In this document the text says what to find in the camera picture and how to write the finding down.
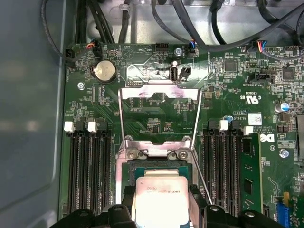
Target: black cable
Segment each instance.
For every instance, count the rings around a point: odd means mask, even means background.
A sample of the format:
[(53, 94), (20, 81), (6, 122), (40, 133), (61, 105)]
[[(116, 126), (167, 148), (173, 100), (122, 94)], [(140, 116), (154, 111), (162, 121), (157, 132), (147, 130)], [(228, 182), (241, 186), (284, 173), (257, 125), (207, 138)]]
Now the black cable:
[[(125, 0), (124, 4), (130, 5), (131, 0)], [(129, 11), (124, 10), (123, 11), (123, 17), (122, 17), (122, 28), (119, 33), (118, 43), (123, 44), (125, 42), (125, 39), (127, 37), (127, 31), (129, 27)]]
[(75, 43), (86, 43), (87, 11), (86, 0), (79, 0), (76, 11)]
[(104, 27), (103, 27), (103, 25), (101, 24), (101, 22), (100, 22), (100, 20), (98, 18), (98, 14), (96, 13), (95, 8), (93, 7), (92, 2), (90, 0), (88, 0), (87, 4), (88, 4), (88, 6), (90, 8), (90, 11), (91, 11), (91, 13), (93, 15), (94, 21), (96, 23), (97, 30), (98, 30), (98, 32), (100, 34), (101, 41), (103, 43), (107, 44), (108, 43), (108, 39), (105, 36)]
[(41, 3), (41, 9), (40, 9), (40, 16), (42, 19), (42, 25), (43, 25), (43, 30), (47, 36), (47, 40), (50, 43), (51, 47), (53, 48), (53, 50), (60, 56), (62, 57), (63, 60), (67, 61), (67, 62), (76, 62), (79, 59), (81, 59), (82, 56), (84, 56), (87, 52), (88, 49), (83, 49), (75, 58), (69, 58), (67, 56), (65, 56), (64, 54), (62, 54), (59, 49), (57, 48), (56, 44), (54, 43), (52, 36), (49, 32), (48, 29), (48, 23), (47, 23), (47, 17), (46, 17), (46, 6), (47, 6), (47, 2), (48, 0), (42, 0)]
[(302, 41), (302, 38), (301, 38), (301, 23), (302, 23), (302, 20), (303, 20), (303, 16), (304, 16), (304, 10), (300, 13), (300, 16), (299, 16), (299, 19), (296, 23), (296, 34), (297, 34), (297, 38), (298, 38), (298, 42), (300, 44), (301, 47), (304, 48), (304, 43)]
[[(258, 0), (258, 10), (260, 11), (260, 14), (262, 16), (262, 18), (267, 21), (269, 24), (273, 24), (276, 21), (278, 21), (279, 19), (276, 18), (268, 9), (267, 9), (267, 1), (266, 0)], [(283, 31), (285, 31), (290, 38), (293, 41), (294, 45), (298, 45), (298, 40), (297, 40), (297, 36), (296, 36), (296, 32), (295, 30), (289, 26), (288, 24), (282, 24), (280, 26), (278, 26), (278, 28), (282, 29)]]
[(172, 1), (173, 6), (175, 8), (175, 11), (177, 15), (180, 18), (180, 21), (182, 22), (185, 29), (188, 31), (188, 33), (191, 35), (191, 37), (197, 42), (197, 44), (204, 50), (210, 51), (210, 52), (220, 52), (220, 51), (227, 51), (242, 45), (246, 45), (250, 43), (252, 40), (258, 40), (260, 37), (263, 37), (267, 35), (268, 33), (272, 32), (275, 28), (280, 26), (281, 24), (285, 23), (288, 19), (290, 19), (292, 16), (300, 13), (300, 11), (304, 10), (304, 3), (300, 6), (296, 7), (291, 12), (287, 13), (284, 17), (276, 21), (274, 24), (269, 26), (268, 28), (265, 28), (264, 30), (248, 37), (243, 40), (231, 43), (231, 44), (225, 44), (225, 45), (206, 45), (205, 42), (201, 39), (200, 35), (198, 34), (197, 30), (192, 24), (191, 19), (189, 18), (189, 15), (182, 3), (181, 0), (174, 0)]
[(217, 17), (218, 17), (218, 11), (217, 10), (213, 11), (211, 13), (211, 25), (212, 25), (213, 33), (219, 44), (227, 44), (219, 32)]
[(114, 41), (114, 38), (112, 36), (112, 32), (111, 32), (110, 26), (108, 24), (108, 21), (105, 18), (105, 15), (104, 15), (103, 11), (100, 8), (97, 0), (90, 0), (90, 1), (91, 1), (92, 5), (93, 5), (94, 9), (96, 10), (98, 16), (99, 16), (101, 24), (104, 27), (105, 35), (108, 38), (109, 43), (110, 44), (114, 44), (115, 41)]
[(151, 9), (152, 9), (152, 14), (153, 17), (155, 19), (155, 21), (157, 22), (157, 24), (163, 29), (165, 30), (168, 34), (170, 34), (171, 36), (173, 36), (174, 38), (180, 40), (183, 43), (189, 43), (188, 39), (184, 39), (183, 37), (180, 37), (179, 35), (177, 35), (175, 32), (173, 32), (171, 29), (169, 29), (164, 22), (162, 21), (162, 19), (160, 18), (160, 16), (158, 15), (157, 11), (156, 11), (156, 1), (157, 0), (152, 0), (151, 1)]

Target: blue connector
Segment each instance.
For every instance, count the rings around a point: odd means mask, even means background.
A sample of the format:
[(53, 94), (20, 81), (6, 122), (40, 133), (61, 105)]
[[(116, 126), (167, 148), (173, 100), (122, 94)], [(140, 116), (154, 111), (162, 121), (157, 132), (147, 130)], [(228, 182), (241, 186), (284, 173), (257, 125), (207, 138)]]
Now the blue connector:
[(276, 215), (277, 215), (277, 222), (289, 228), (289, 208), (285, 207), (283, 203), (278, 203), (276, 205)]

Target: metal frame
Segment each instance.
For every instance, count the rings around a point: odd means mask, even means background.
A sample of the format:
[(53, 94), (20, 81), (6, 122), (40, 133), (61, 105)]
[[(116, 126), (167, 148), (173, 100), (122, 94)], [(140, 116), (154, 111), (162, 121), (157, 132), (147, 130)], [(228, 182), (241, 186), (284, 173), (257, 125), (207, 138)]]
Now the metal frame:
[(123, 141), (116, 156), (116, 203), (122, 200), (122, 164), (134, 159), (147, 157), (167, 157), (168, 160), (180, 159), (192, 163), (192, 182), (198, 184), (198, 156), (194, 148), (200, 108), (197, 109), (193, 125), (193, 136), (184, 136), (181, 141), (166, 141), (162, 145), (154, 145), (151, 141), (135, 141), (124, 132), (123, 100), (129, 98), (150, 98), (154, 93), (165, 93), (169, 98), (190, 98), (201, 105), (202, 92), (199, 89), (182, 89), (170, 80), (150, 80), (140, 88), (121, 88), (118, 91), (119, 114)]

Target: motherboard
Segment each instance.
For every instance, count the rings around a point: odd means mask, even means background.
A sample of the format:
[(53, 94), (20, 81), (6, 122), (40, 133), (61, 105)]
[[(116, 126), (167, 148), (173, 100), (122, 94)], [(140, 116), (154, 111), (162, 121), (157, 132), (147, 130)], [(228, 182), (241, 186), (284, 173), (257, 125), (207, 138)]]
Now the motherboard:
[(207, 197), (185, 149), (193, 146), (216, 205), (234, 216), (253, 209), (285, 227), (304, 226), (303, 70), (301, 60), (279, 62), (247, 47), (89, 50), (66, 70), (59, 216), (101, 213), (149, 169), (177, 170)]

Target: blue capacitor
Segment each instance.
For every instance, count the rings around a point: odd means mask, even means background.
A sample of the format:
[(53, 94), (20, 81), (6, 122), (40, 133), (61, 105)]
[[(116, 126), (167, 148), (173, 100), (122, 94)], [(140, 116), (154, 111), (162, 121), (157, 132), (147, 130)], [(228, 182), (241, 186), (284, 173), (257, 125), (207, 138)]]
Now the blue capacitor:
[(231, 123), (233, 121), (233, 116), (231, 116), (231, 115), (225, 115), (223, 117), (223, 120), (227, 120), (228, 123)]
[(282, 113), (282, 112), (288, 112), (289, 111), (289, 104), (288, 103), (278, 103), (276, 106), (275, 106), (275, 111), (277, 113)]

